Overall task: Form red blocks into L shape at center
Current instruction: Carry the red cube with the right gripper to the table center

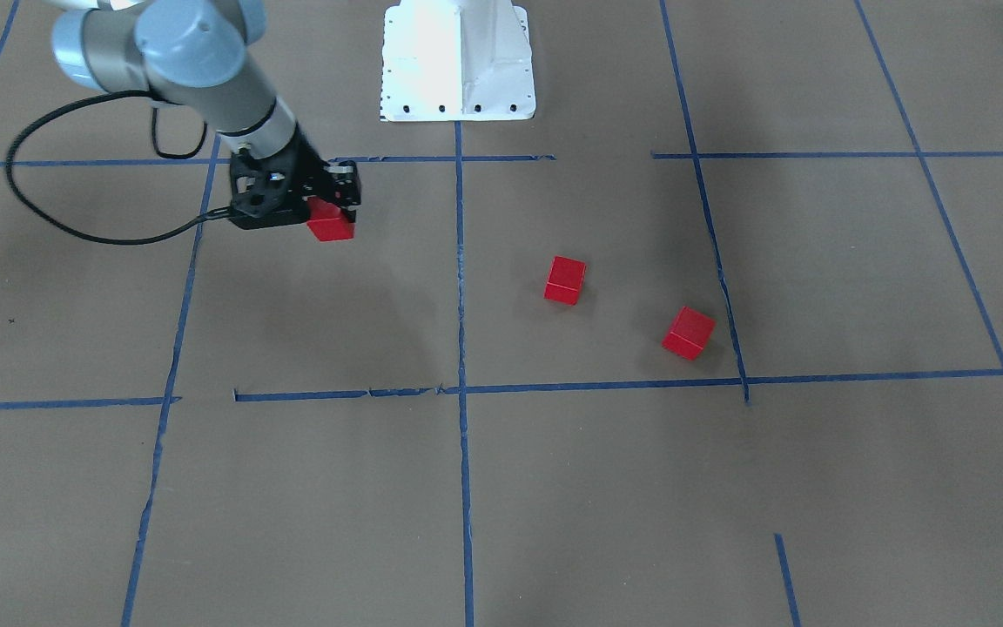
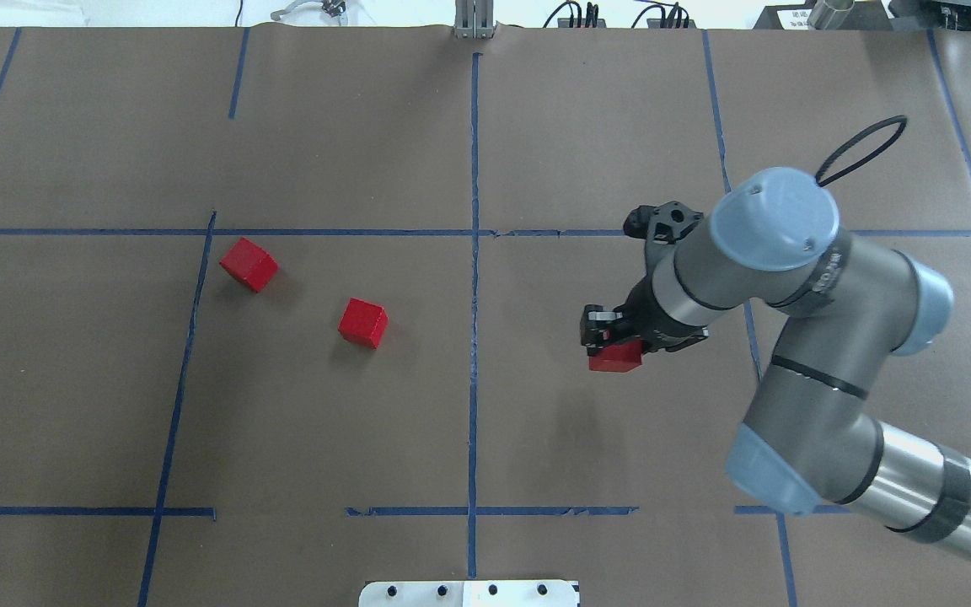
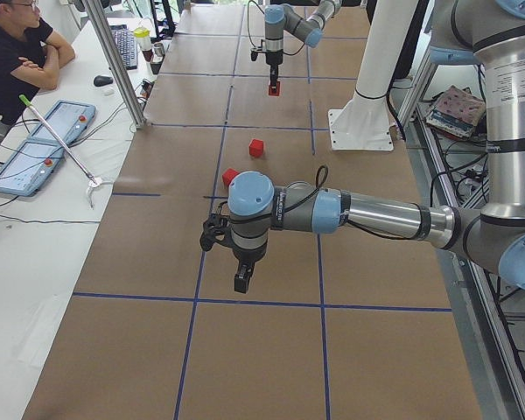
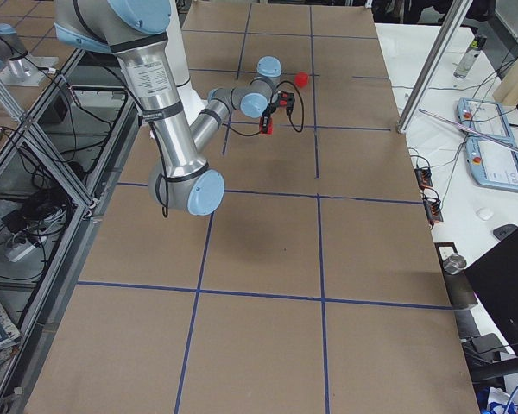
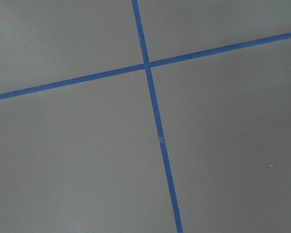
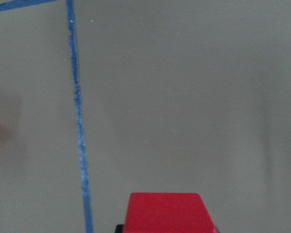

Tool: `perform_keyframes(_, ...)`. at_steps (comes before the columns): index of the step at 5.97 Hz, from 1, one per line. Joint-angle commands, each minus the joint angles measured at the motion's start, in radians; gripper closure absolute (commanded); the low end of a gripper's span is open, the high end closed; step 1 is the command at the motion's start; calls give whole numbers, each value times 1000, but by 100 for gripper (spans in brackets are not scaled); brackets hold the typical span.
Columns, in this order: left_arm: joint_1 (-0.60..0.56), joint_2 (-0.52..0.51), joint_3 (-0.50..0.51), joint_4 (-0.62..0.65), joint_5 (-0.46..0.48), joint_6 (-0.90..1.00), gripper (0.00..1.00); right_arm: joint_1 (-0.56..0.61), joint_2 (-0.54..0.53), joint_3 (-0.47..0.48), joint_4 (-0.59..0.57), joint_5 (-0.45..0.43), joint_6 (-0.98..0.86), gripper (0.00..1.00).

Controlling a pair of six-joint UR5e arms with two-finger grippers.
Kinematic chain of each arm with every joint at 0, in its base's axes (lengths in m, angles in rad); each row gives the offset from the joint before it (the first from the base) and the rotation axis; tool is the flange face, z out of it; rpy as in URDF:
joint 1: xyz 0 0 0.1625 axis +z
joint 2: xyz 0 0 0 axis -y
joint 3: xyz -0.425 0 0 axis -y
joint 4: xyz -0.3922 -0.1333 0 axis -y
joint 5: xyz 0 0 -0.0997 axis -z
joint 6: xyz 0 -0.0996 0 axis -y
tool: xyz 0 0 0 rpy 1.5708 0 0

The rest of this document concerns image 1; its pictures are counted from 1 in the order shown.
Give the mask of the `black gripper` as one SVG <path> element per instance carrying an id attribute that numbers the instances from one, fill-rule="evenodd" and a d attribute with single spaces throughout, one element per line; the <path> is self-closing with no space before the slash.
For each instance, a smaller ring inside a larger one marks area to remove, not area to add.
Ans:
<path id="1" fill-rule="evenodd" d="M 234 153 L 228 181 L 228 221 L 243 230 L 301 225 L 310 219 L 311 196 L 346 212 L 361 203 L 358 164 L 329 165 L 310 144 L 290 144 L 262 159 L 248 150 Z"/>

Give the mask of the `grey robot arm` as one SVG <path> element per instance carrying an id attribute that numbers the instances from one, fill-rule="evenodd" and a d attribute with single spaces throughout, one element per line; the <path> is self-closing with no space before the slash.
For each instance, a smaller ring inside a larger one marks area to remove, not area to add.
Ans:
<path id="1" fill-rule="evenodd" d="M 243 230 L 306 225 L 351 239 L 360 203 L 352 160 L 320 158 L 248 48 L 266 33 L 261 1 L 59 1 L 51 48 L 61 71 L 107 97 L 186 106 L 231 152 L 222 217 Z"/>

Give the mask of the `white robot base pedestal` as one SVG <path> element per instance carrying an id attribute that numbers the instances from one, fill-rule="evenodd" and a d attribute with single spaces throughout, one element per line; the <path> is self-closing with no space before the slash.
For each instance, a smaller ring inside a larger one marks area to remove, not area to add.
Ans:
<path id="1" fill-rule="evenodd" d="M 537 100 L 527 11 L 510 1 L 401 1 L 383 16 L 380 119 L 527 120 Z"/>

